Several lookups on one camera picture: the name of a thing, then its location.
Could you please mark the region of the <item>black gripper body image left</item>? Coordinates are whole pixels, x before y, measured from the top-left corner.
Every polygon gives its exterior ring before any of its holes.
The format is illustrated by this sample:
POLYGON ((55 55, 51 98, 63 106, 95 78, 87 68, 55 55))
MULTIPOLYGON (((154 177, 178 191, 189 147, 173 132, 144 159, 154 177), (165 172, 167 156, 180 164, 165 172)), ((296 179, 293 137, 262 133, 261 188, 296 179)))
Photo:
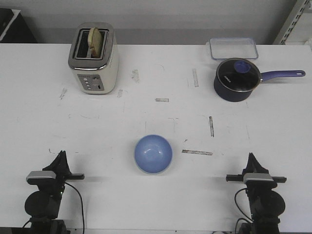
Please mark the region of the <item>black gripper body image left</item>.
POLYGON ((43 190, 47 193, 63 193, 65 189, 65 182, 68 180, 84 180, 85 175, 73 174, 70 171, 67 162, 51 163, 49 166, 42 169, 44 172, 53 172, 55 178, 46 182, 43 190))

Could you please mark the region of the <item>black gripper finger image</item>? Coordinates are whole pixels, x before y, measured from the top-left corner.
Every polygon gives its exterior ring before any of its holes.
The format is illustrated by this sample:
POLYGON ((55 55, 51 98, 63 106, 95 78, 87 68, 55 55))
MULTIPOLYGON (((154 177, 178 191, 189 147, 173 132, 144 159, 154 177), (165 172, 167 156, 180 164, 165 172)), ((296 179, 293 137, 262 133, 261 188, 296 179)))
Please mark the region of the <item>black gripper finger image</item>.
POLYGON ((58 153, 58 155, 56 156, 56 158, 52 161, 52 163, 50 164, 50 166, 52 168, 57 168, 60 164, 60 160, 61 160, 61 155, 62 155, 62 151, 60 151, 58 153))
POLYGON ((263 167, 261 166, 261 164, 257 161, 256 157, 254 156, 253 153, 251 153, 251 162, 252 162, 252 168, 254 170, 262 170, 263 167))
POLYGON ((252 153, 249 152, 248 161, 245 170, 250 170, 252 167, 252 153))
POLYGON ((63 168, 69 168, 66 151, 61 151, 61 165, 63 168))

